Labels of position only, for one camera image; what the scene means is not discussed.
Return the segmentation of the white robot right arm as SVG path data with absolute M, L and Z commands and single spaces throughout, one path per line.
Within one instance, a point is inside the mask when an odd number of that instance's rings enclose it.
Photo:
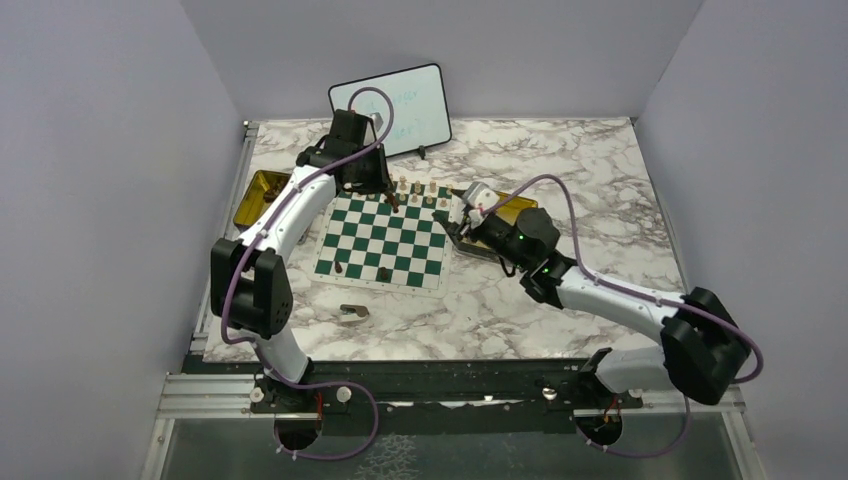
M 652 347 L 596 353 L 576 383 L 579 398 L 589 406 L 637 389 L 676 389 L 715 405 L 755 351 L 711 291 L 681 294 L 614 284 L 560 253 L 560 232 L 542 208 L 521 211 L 514 223 L 495 214 L 479 223 L 469 217 L 451 222 L 443 213 L 433 218 L 454 244 L 480 242 L 513 265 L 536 302 L 599 316 L 654 341 Z

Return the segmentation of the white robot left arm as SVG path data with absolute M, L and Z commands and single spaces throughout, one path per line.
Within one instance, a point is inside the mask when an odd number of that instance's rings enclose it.
M 339 109 L 328 134 L 297 156 L 282 192 L 260 218 L 237 238 L 220 238 L 212 247 L 210 308 L 221 320 L 221 338 L 253 348 L 290 410 L 309 406 L 315 387 L 304 376 L 310 359 L 288 324 L 294 307 L 290 256 L 340 192 L 381 195 L 391 188 L 373 119 Z

